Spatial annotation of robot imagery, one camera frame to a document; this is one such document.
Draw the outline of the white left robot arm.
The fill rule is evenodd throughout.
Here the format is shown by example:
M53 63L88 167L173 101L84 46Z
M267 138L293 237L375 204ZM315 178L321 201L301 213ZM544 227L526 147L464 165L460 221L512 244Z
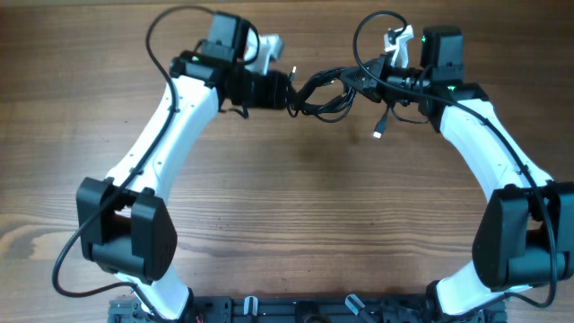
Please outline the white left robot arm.
M87 178L77 190L83 256L130 287L155 322L190 320L194 302L171 264L178 235L167 204L175 178L226 100L242 116L284 108L291 82L269 68L282 53L279 35L214 13L207 38L171 61L161 103L126 156L105 179Z

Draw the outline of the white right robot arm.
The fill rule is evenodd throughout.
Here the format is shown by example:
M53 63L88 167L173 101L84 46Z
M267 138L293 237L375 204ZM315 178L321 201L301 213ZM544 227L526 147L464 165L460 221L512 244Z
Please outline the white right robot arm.
M498 120L480 85L466 83L463 34L455 26L422 33L421 63L408 65L411 26L389 31L385 52L344 71L342 81L374 102L417 104L425 122L462 155L487 206L471 261L425 294L382 304L386 322L500 322L507 298L573 275L573 186L536 166Z

